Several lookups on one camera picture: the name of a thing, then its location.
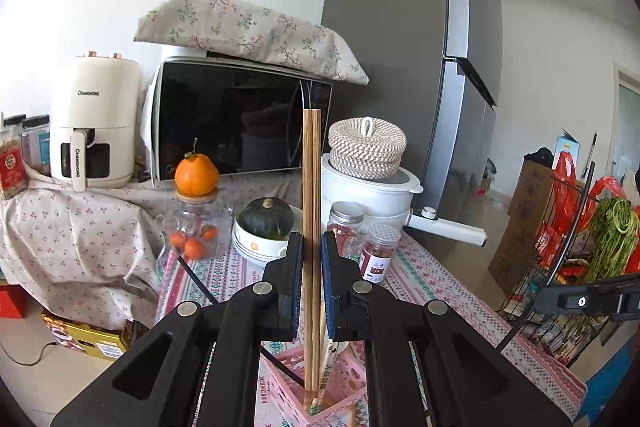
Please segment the orange tangerine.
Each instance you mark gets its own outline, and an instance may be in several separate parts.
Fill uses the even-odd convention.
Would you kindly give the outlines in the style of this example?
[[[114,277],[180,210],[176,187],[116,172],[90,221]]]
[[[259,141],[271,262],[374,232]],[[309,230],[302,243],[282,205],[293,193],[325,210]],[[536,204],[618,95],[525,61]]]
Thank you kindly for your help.
[[[220,174],[213,161],[198,153],[198,140],[184,155],[175,171],[175,186],[179,194],[189,197],[206,196],[218,187]]]

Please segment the floral cloth cover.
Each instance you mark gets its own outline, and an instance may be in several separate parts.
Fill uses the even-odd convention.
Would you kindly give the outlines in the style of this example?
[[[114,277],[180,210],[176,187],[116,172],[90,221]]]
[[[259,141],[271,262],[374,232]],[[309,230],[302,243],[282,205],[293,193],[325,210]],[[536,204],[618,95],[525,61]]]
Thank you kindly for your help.
[[[140,18],[134,40],[244,58],[360,86],[369,83],[335,31],[242,0],[167,0]]]

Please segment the woven rattan basket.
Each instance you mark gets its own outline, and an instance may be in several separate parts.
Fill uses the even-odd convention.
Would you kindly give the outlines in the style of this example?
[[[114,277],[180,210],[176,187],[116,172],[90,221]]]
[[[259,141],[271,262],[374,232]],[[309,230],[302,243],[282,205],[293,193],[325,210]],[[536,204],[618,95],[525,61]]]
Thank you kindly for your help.
[[[383,180],[399,169],[407,147],[405,133],[373,117],[335,121],[329,129],[330,165],[363,180]]]

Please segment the yellow printed box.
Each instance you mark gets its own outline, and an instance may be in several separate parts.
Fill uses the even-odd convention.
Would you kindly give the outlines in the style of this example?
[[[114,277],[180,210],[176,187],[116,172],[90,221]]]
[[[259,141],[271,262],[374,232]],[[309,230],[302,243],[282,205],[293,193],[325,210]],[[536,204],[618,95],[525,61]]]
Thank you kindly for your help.
[[[47,310],[43,310],[40,317],[55,340],[70,350],[113,361],[130,347],[130,338],[126,331],[107,331],[96,326],[75,323],[57,317]]]

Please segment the cardboard box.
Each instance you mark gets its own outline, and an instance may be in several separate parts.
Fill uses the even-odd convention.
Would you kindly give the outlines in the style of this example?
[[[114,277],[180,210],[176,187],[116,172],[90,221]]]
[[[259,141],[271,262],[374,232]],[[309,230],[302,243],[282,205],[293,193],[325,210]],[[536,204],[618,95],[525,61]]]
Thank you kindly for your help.
[[[559,252],[570,231],[582,182],[563,180],[531,160],[523,162],[511,204],[509,221],[488,272],[505,294],[510,294],[529,265]]]

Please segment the wrapped disposable chopsticks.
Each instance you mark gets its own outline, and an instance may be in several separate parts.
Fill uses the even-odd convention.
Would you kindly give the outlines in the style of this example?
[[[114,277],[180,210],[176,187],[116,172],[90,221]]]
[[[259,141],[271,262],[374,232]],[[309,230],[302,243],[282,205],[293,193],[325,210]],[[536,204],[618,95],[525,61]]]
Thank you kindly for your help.
[[[318,414],[322,409],[323,397],[324,397],[324,394],[326,393],[326,388],[328,387],[328,384],[329,384],[329,379],[331,377],[331,373],[332,373],[332,369],[333,369],[333,365],[335,363],[336,357],[337,355],[334,355],[334,353],[331,353],[321,363],[318,392],[314,397],[314,399],[312,400],[311,406],[309,408],[309,413],[311,413],[311,415]]]

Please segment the bamboo chopstick pair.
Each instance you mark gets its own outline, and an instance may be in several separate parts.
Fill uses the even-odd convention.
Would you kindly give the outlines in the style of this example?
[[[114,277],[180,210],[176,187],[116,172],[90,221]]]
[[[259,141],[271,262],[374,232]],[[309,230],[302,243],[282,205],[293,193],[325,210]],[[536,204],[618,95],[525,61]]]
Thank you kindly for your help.
[[[304,361],[305,407],[318,392],[321,350],[320,156],[321,112],[303,113]]]

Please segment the red label seasoning jar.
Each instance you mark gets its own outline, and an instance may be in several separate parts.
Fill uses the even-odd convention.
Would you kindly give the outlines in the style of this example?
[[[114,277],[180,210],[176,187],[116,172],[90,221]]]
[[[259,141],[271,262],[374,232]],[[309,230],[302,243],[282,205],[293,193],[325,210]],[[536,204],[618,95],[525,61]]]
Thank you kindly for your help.
[[[10,199],[28,185],[22,158],[21,133],[1,121],[0,190],[2,199]]]

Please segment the floral white table cloth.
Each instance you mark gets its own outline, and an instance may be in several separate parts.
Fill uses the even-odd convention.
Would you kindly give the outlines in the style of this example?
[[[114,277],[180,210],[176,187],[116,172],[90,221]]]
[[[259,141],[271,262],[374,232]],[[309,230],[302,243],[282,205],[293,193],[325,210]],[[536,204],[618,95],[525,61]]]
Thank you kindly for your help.
[[[76,193],[34,173],[1,203],[1,273],[64,319],[152,326],[162,221],[177,207],[174,191],[149,182]]]

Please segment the glass jar with tomatoes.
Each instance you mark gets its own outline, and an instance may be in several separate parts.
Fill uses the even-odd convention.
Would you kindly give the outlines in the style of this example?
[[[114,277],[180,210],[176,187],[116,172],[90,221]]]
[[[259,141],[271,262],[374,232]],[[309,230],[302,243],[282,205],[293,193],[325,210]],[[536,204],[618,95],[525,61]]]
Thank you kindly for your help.
[[[162,229],[165,254],[198,261],[217,258],[228,251],[231,212],[220,188],[203,196],[176,191],[168,209],[156,220]]]

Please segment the black chopstick gold tip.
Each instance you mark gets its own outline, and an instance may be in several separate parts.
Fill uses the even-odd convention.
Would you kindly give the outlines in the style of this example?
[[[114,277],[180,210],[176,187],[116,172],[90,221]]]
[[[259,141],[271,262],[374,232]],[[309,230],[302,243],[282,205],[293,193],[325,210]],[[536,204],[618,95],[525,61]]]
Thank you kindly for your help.
[[[286,341],[297,334],[302,295],[303,255],[288,254],[266,264],[262,280],[237,291],[220,303],[183,258],[178,259],[186,275],[209,300],[204,315],[217,332],[217,343],[231,349],[229,357],[247,355],[250,361],[265,357],[281,373],[303,387],[304,380],[284,364],[262,343]]]

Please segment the red box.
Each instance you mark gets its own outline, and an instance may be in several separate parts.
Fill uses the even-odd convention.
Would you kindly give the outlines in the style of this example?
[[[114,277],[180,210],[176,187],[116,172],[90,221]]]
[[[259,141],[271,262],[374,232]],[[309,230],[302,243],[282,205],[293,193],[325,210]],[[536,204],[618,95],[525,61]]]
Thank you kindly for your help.
[[[0,317],[2,319],[24,319],[26,317],[27,294],[20,285],[0,286]]]

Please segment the white electric pot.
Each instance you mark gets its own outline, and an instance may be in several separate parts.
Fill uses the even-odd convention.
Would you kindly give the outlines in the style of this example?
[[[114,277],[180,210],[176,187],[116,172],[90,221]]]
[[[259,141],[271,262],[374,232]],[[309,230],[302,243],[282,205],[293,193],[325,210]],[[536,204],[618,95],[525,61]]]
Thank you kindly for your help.
[[[395,229],[408,227],[456,242],[482,247],[487,235],[484,229],[471,227],[438,217],[432,207],[412,207],[413,197],[423,192],[419,179],[407,169],[399,168],[386,180],[363,180],[347,176],[330,163],[330,154],[321,158],[321,221],[326,227],[334,202],[352,202],[363,210],[361,232],[366,233],[376,222],[388,223]]]

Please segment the dark green pumpkin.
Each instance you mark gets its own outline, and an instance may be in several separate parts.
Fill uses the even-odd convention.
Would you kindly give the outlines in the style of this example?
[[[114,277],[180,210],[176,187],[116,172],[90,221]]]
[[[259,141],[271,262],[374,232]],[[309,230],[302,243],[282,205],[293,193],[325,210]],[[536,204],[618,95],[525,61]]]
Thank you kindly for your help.
[[[277,197],[254,199],[236,216],[238,225],[250,234],[284,241],[294,228],[294,212],[290,205]]]

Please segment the cream air fryer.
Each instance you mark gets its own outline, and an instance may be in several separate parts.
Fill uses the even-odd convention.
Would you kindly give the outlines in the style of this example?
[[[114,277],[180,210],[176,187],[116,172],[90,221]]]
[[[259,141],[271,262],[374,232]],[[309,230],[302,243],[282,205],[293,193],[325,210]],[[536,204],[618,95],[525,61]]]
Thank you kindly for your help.
[[[61,69],[51,112],[51,176],[75,192],[122,187],[134,174],[141,66],[93,52]]]

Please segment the black microwave oven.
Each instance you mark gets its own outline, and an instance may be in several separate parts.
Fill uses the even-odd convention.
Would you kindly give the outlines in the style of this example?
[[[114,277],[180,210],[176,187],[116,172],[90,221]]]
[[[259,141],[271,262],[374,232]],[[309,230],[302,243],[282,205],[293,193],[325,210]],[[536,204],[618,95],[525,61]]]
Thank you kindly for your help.
[[[186,153],[221,174],[297,169],[303,111],[321,110],[326,135],[333,86],[311,75],[229,57],[172,56],[144,104],[143,140],[156,187],[174,181]]]

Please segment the jar of red goji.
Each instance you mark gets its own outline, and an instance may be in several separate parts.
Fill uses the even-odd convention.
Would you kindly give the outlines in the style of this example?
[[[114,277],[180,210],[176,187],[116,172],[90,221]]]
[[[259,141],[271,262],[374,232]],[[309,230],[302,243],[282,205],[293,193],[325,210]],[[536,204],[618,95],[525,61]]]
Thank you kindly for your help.
[[[363,241],[360,228],[364,211],[356,202],[334,202],[329,212],[326,231],[335,236],[338,254],[358,262],[362,253]]]

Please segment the labelled jar dried fruit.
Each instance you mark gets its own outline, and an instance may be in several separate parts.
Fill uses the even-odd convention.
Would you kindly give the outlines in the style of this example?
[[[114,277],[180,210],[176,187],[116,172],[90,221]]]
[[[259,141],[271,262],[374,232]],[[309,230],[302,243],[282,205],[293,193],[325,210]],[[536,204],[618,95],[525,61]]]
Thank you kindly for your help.
[[[400,232],[387,223],[375,223],[370,226],[359,260],[363,280],[375,284],[384,281],[400,238]]]

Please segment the grey refrigerator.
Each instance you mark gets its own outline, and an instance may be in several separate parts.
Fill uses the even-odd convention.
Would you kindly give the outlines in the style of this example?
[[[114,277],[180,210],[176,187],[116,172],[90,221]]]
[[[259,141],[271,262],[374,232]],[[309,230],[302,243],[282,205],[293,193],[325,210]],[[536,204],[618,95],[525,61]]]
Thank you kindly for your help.
[[[367,86],[339,82],[330,119],[378,117],[405,132],[401,165],[421,181],[417,206],[458,217],[480,184],[502,65],[501,0],[324,0]]]

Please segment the clear black lid jar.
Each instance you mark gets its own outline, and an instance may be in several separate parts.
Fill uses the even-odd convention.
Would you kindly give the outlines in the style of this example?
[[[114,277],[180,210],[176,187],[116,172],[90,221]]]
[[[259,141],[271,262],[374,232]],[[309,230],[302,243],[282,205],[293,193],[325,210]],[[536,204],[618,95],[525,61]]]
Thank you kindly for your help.
[[[39,115],[24,119],[21,141],[26,164],[43,176],[50,176],[50,117]]]

